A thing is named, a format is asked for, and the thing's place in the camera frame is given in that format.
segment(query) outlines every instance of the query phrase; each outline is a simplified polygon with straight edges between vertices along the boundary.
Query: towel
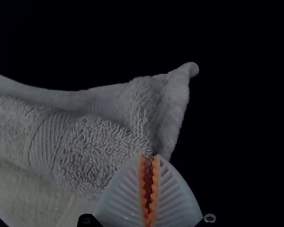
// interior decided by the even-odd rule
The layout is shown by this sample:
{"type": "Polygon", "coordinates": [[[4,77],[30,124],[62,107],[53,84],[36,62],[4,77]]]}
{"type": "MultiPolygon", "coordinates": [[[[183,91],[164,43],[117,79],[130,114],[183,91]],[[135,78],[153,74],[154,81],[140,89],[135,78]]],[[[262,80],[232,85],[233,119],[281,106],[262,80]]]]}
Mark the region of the towel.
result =
{"type": "Polygon", "coordinates": [[[74,227],[129,158],[169,160],[198,72],[190,62],[81,91],[0,75],[0,218],[10,227],[74,227]]]}

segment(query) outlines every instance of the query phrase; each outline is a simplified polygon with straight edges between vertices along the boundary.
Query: black background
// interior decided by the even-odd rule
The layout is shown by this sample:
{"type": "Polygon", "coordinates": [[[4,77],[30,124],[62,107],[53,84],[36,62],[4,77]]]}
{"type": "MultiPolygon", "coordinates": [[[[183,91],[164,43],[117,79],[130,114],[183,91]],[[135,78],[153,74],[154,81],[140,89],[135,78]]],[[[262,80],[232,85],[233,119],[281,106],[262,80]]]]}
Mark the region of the black background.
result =
{"type": "Polygon", "coordinates": [[[249,128],[256,105],[249,102],[256,84],[250,64],[246,75],[254,37],[238,16],[240,6],[228,7],[211,4],[202,13],[197,6],[158,8],[163,15],[150,17],[143,10],[125,16],[114,6],[103,13],[96,6],[13,5],[0,11],[0,74],[36,87],[80,90],[196,62],[200,73],[190,81],[171,163],[203,214],[237,226],[232,222],[252,216],[250,157],[257,147],[249,144],[259,137],[249,128]]]}

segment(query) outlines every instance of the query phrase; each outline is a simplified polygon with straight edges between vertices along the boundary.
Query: metal washer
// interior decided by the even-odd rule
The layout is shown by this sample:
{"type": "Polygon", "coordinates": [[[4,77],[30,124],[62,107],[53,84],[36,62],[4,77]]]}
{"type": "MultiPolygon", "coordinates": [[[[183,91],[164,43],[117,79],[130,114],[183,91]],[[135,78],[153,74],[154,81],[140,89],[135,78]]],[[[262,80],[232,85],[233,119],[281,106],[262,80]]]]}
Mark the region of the metal washer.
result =
{"type": "Polygon", "coordinates": [[[203,219],[205,222],[213,223],[216,221],[216,216],[214,214],[206,214],[203,219]]]}

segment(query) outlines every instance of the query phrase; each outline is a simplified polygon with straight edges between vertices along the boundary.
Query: white towel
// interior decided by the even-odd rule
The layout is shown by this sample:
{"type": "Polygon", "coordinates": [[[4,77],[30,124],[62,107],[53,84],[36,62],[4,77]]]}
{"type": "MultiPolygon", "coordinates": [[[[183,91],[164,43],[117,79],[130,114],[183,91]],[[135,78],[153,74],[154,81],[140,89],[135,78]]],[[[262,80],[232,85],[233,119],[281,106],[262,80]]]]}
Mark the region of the white towel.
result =
{"type": "Polygon", "coordinates": [[[198,71],[187,63],[73,92],[0,75],[0,218],[10,227],[74,227],[127,159],[169,160],[198,71]]]}

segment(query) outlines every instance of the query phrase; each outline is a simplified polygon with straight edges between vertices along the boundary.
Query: towel fold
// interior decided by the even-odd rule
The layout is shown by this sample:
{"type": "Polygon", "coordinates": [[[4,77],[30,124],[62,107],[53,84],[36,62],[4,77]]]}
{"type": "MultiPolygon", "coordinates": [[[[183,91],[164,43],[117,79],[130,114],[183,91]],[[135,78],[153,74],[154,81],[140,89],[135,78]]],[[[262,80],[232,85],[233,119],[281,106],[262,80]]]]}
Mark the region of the towel fold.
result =
{"type": "Polygon", "coordinates": [[[187,63],[73,92],[0,75],[0,218],[10,227],[74,227],[127,159],[169,160],[198,70],[187,63]]]}

